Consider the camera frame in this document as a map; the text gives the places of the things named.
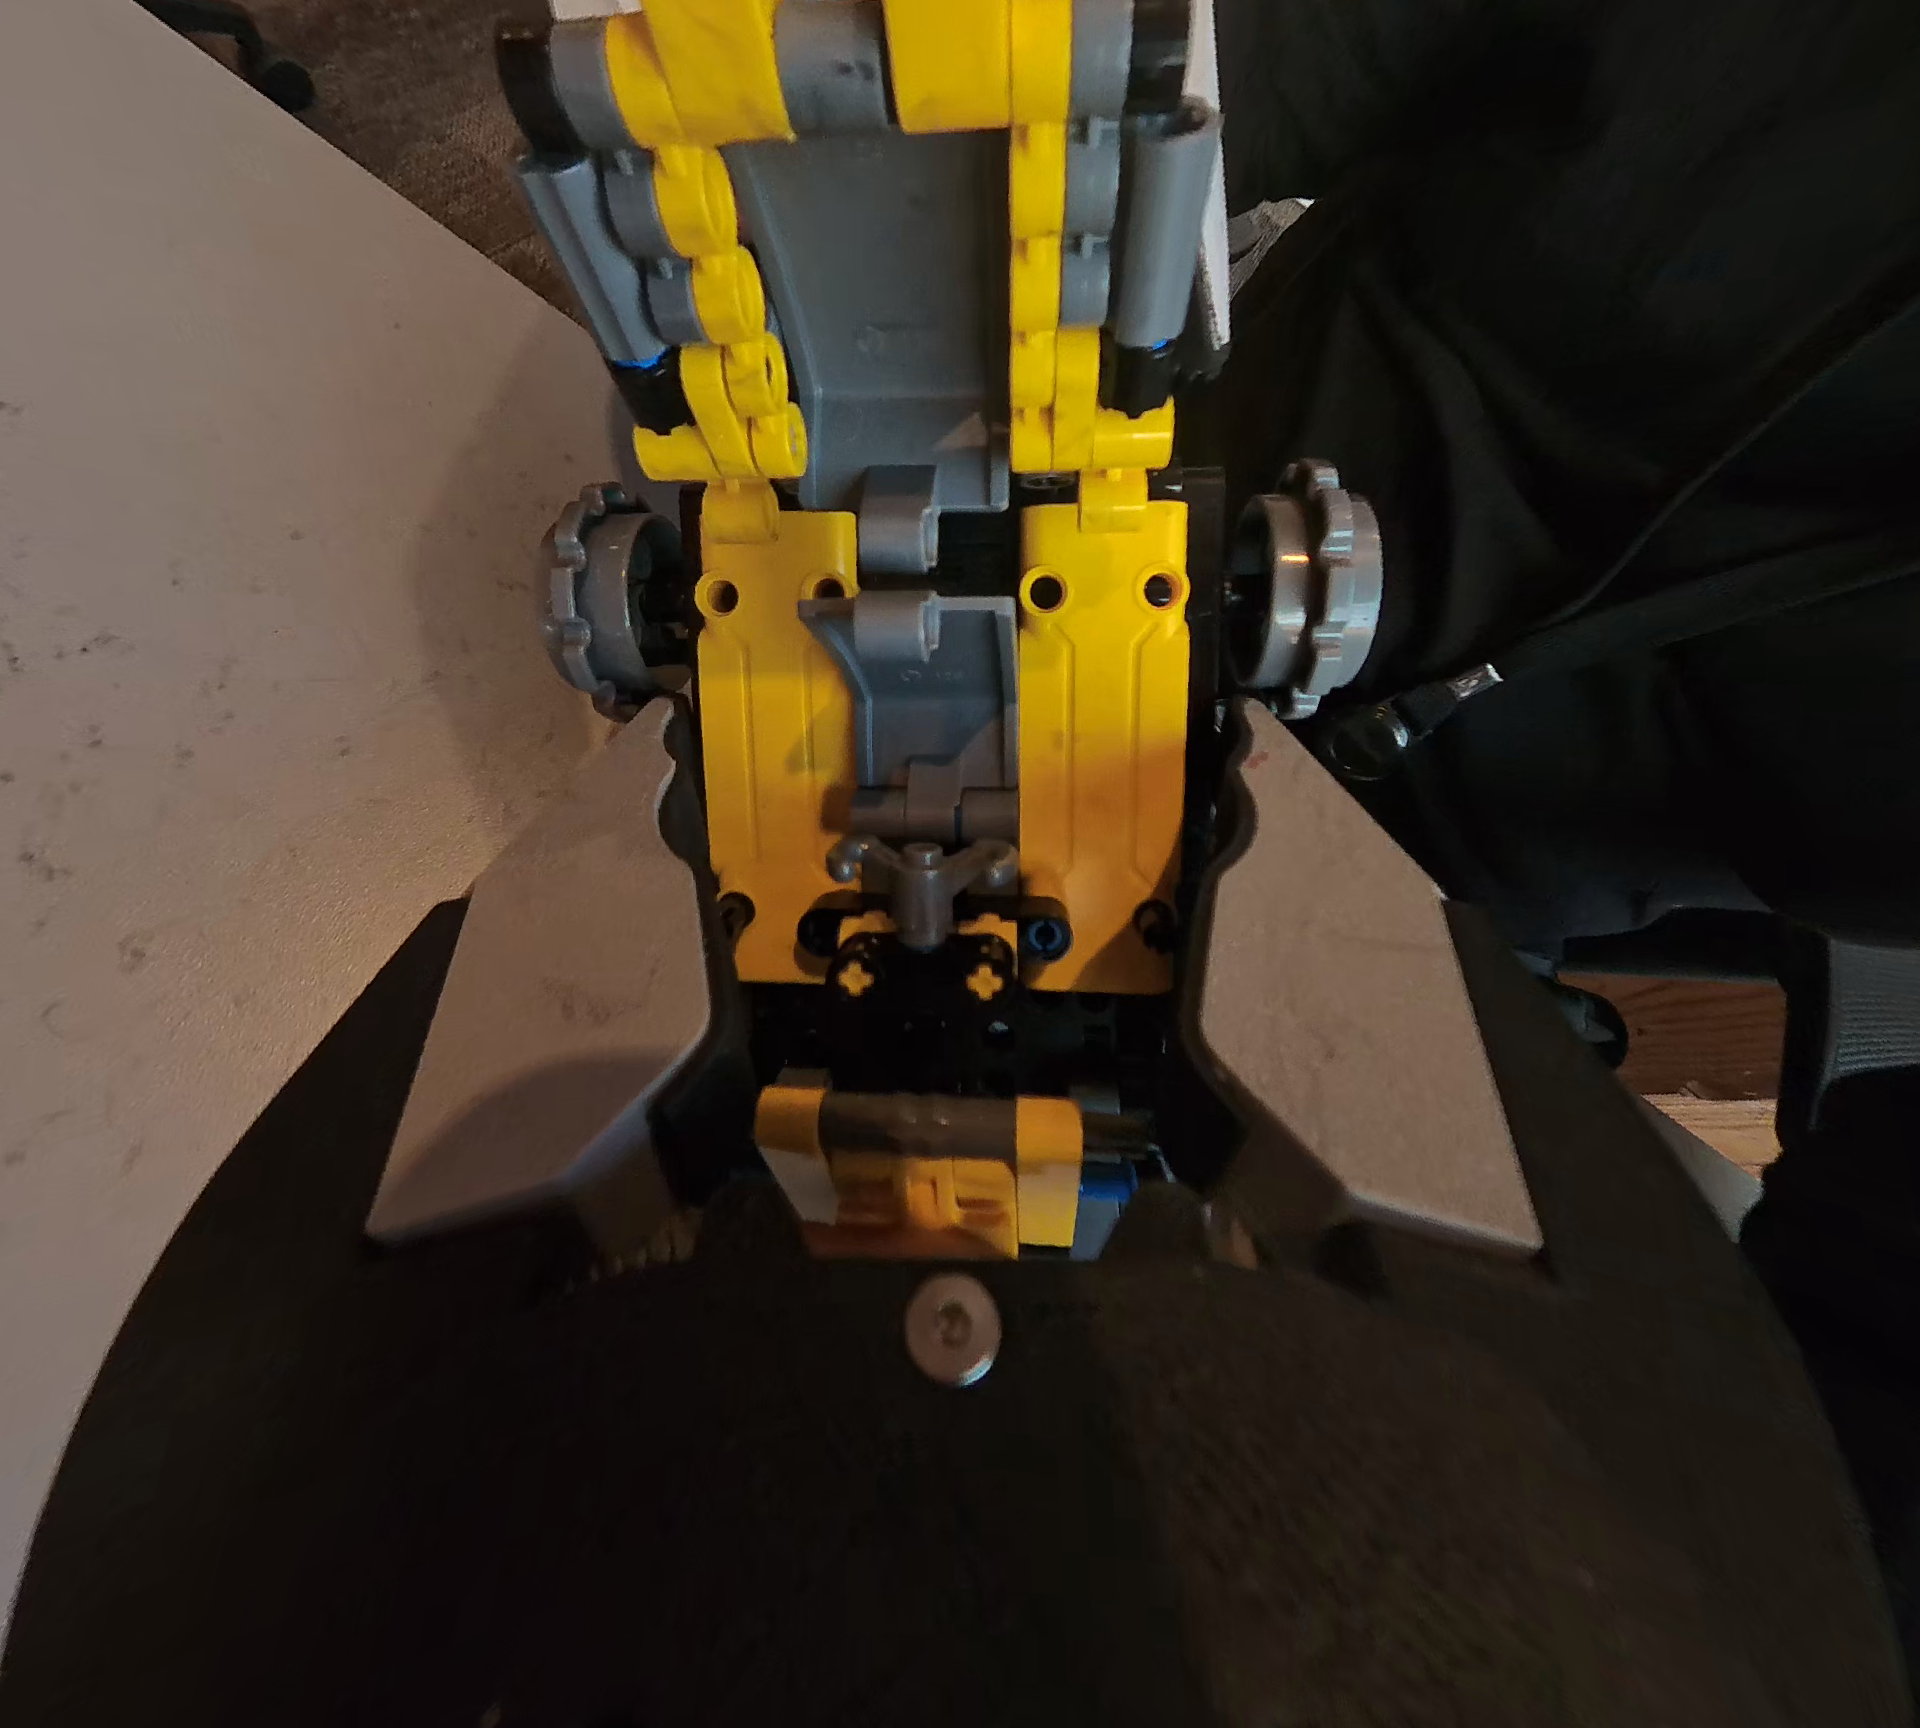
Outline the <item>grey desk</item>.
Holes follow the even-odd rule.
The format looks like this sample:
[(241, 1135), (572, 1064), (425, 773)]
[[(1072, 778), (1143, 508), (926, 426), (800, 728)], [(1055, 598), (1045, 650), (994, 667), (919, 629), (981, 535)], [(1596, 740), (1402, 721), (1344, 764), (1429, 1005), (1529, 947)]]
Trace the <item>grey desk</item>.
[(2, 1571), (206, 1181), (607, 734), (570, 315), (130, 0), (2, 0)]

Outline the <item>yellow black brick vehicle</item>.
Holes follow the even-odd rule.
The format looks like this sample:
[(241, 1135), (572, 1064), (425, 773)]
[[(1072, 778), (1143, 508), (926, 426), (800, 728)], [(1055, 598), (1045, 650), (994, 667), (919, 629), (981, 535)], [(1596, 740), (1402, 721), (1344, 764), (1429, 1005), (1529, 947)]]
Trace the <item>yellow black brick vehicle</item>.
[(965, 580), (858, 568), (850, 510), (768, 480), (682, 521), (596, 486), (549, 530), (557, 669), (664, 768), (589, 843), (655, 1059), (570, 1164), (614, 1248), (762, 1174), (824, 1251), (1092, 1256), (1153, 1178), (1255, 1239), (1344, 1218), (1202, 1039), (1227, 791), (1191, 499), (1080, 472), (976, 516)]

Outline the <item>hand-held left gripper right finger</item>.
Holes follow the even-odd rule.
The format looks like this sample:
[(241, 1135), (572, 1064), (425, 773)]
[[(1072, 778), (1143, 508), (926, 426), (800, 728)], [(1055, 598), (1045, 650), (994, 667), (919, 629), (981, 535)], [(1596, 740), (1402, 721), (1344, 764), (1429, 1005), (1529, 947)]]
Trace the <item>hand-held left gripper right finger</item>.
[(1535, 1256), (1439, 886), (1268, 708), (1231, 715), (1189, 974), (1191, 1037), (1241, 1131), (1227, 1210), (1276, 1251), (1373, 1224)]

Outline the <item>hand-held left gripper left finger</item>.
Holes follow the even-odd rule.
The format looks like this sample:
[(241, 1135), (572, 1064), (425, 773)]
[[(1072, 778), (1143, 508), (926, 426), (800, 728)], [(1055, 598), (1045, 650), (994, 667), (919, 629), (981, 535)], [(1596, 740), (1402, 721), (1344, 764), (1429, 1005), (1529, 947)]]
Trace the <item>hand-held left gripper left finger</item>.
[(401, 1246), (560, 1211), (639, 1250), (678, 1200), (655, 1134), (714, 1037), (691, 718), (613, 734), (474, 881), (366, 1230)]

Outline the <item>yellow brick arm with piston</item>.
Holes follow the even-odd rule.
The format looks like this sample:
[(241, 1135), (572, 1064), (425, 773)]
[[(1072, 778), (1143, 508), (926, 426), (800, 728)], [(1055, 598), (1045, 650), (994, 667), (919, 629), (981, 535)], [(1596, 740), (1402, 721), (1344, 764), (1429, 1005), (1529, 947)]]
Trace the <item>yellow brick arm with piston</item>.
[[(519, 181), (646, 482), (808, 510), (804, 416), (725, 149), (895, 128), (1011, 136), (1003, 512), (1193, 499), (1174, 398), (1221, 364), (1231, 289), (1189, 0), (639, 0), (504, 28), (496, 64)], [(875, 465), (839, 514), (972, 514), (936, 487), (935, 468)]]

